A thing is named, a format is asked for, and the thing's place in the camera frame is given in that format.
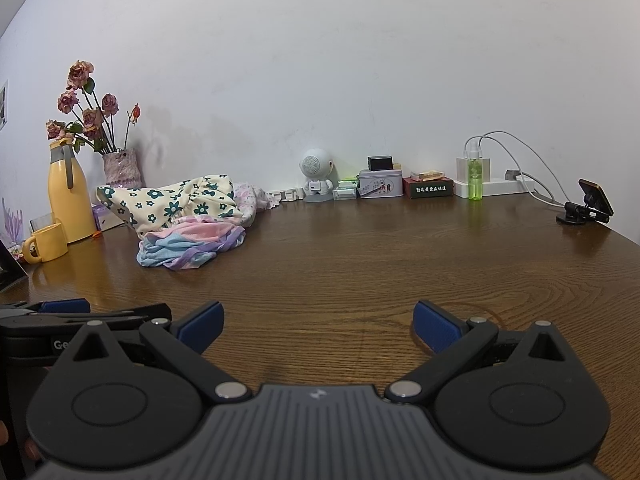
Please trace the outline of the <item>small black box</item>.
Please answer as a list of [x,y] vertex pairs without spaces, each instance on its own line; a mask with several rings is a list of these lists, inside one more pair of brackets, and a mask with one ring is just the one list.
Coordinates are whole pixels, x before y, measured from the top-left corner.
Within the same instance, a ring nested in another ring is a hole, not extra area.
[[390,155],[368,157],[369,171],[387,171],[387,170],[393,170],[393,169],[394,169],[393,157]]

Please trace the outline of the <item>yellow mug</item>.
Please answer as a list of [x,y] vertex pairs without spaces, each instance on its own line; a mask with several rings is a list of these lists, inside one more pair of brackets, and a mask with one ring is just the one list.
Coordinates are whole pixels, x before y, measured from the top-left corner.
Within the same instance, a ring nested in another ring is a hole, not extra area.
[[60,222],[33,232],[23,243],[23,257],[29,264],[49,262],[66,252],[67,240]]

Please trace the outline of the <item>dark red tea box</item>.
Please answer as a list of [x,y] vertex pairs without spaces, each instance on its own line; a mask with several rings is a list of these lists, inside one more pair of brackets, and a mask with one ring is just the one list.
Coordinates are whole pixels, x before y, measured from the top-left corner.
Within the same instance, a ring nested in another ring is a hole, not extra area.
[[439,198],[454,195],[454,181],[449,178],[441,178],[427,181],[418,181],[411,178],[403,178],[404,194],[410,200],[422,200],[422,198]]

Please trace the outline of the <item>green white small box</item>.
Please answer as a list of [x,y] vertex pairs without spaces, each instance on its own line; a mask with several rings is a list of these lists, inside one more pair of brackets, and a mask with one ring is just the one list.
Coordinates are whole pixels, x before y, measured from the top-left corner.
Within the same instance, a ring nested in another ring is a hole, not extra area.
[[334,200],[356,200],[358,198],[359,182],[357,179],[338,180],[333,189]]

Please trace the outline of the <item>yellow thermos jug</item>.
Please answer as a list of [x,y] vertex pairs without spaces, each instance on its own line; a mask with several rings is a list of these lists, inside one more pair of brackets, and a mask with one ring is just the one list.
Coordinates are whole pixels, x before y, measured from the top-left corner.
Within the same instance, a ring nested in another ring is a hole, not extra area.
[[53,217],[62,224],[68,244],[93,236],[96,222],[85,174],[65,140],[50,144],[48,195]]

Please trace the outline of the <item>grey tin box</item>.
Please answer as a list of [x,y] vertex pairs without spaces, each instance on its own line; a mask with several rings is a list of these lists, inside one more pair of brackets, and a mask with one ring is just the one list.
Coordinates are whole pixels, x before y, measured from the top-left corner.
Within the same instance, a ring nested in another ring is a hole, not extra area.
[[402,171],[361,170],[358,174],[358,194],[364,200],[401,197],[404,194]]

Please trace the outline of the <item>green spray bottle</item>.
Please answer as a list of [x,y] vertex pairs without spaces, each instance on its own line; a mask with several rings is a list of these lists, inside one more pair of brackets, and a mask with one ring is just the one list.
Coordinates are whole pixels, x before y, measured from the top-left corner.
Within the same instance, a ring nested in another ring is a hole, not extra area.
[[468,199],[481,200],[484,194],[484,162],[480,148],[466,152],[466,174],[468,175]]

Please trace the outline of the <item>cream floral green dress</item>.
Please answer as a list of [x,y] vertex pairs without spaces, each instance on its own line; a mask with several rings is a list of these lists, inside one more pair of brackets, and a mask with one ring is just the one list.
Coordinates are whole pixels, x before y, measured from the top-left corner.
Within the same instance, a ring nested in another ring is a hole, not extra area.
[[243,216],[234,201],[233,182],[226,174],[208,174],[163,188],[112,188],[101,185],[96,197],[138,237],[168,228],[180,218],[209,216],[249,226],[256,214]]

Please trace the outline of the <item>pink rose bouquet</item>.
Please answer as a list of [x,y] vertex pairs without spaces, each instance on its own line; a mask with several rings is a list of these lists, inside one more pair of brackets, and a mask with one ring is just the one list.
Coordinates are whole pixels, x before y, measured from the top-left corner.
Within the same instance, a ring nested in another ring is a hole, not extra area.
[[131,129],[141,117],[141,106],[125,110],[126,126],[122,140],[117,140],[115,117],[120,112],[113,93],[102,98],[96,94],[94,65],[77,60],[68,69],[65,90],[56,99],[56,108],[65,119],[50,119],[44,125],[47,138],[56,146],[70,146],[78,153],[88,146],[102,156],[126,151]]

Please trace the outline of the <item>pink floral white garment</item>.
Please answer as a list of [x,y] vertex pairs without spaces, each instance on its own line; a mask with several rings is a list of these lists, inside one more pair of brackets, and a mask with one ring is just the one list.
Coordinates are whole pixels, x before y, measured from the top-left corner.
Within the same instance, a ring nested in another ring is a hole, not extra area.
[[233,194],[236,206],[243,216],[251,216],[258,212],[280,206],[277,198],[246,182],[233,183]]

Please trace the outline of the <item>purple tissue box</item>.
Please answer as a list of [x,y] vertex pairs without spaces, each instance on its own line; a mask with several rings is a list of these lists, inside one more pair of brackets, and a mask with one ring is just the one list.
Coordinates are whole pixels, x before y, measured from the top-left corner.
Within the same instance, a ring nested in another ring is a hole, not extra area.
[[124,224],[121,218],[117,217],[116,214],[113,214],[102,204],[93,204],[92,214],[94,222],[96,222],[96,229],[101,232],[117,228]]

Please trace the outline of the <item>black picture frame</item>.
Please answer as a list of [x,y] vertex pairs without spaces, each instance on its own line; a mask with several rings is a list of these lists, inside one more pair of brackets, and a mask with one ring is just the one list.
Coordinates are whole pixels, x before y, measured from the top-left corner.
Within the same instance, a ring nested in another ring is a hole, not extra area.
[[0,243],[0,292],[6,292],[12,287],[28,279],[28,274],[14,259],[9,249]]

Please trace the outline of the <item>black phone holder clamp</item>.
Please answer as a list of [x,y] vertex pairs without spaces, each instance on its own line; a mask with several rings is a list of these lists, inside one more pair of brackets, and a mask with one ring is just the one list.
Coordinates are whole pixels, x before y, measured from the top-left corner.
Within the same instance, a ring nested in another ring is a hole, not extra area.
[[578,185],[584,193],[582,203],[566,202],[556,222],[564,226],[584,226],[589,222],[607,224],[614,216],[614,209],[600,185],[586,179],[579,179]]

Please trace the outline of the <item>pink blue folded garment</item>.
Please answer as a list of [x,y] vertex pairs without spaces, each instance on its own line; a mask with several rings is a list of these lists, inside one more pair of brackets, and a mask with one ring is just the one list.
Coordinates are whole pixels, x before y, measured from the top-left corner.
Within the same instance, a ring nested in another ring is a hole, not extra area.
[[146,233],[140,240],[137,263],[173,271],[197,269],[222,252],[241,246],[244,238],[245,229],[235,221],[183,217],[168,228]]

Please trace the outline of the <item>white astronaut figurine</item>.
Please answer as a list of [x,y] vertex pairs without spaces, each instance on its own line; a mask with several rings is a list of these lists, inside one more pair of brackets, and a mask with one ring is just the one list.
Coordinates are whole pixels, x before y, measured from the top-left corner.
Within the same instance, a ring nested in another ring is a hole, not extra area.
[[334,163],[331,155],[321,148],[311,148],[303,154],[299,168],[306,182],[303,187],[306,203],[323,203],[333,200],[331,180]]

